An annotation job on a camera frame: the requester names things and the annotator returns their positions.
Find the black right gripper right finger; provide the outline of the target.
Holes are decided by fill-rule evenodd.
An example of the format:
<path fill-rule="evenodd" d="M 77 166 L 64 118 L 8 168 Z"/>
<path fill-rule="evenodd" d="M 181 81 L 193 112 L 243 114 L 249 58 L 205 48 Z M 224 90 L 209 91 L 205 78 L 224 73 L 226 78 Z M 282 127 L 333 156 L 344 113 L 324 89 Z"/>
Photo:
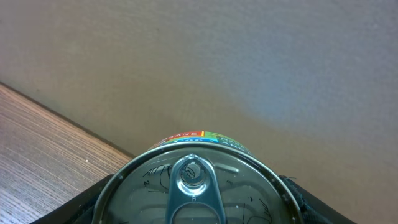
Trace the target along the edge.
<path fill-rule="evenodd" d="M 320 199 L 296 184 L 292 179 L 280 175 L 280 179 L 289 188 L 300 208 L 306 224 L 355 224 Z"/>

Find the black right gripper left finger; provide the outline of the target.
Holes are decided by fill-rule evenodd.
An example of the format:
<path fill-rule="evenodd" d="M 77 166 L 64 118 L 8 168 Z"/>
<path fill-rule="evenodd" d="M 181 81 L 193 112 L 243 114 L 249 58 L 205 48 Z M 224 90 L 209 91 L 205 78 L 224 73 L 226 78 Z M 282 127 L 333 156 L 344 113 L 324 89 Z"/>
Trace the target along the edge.
<path fill-rule="evenodd" d="M 113 175 L 107 175 L 105 178 L 95 183 L 67 203 L 58 207 L 54 211 L 44 215 L 31 224 L 75 224 L 92 223 L 93 210 L 96 202 L 111 180 Z"/>

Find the silver tin can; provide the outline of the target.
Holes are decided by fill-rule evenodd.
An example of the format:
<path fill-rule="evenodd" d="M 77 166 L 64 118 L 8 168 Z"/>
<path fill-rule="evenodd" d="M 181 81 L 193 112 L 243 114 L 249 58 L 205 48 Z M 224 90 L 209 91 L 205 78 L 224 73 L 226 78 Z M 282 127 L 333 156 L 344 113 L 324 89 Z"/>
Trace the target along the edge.
<path fill-rule="evenodd" d="M 93 223 L 303 223 L 280 177 L 227 136 L 190 131 L 161 140 L 115 173 Z"/>

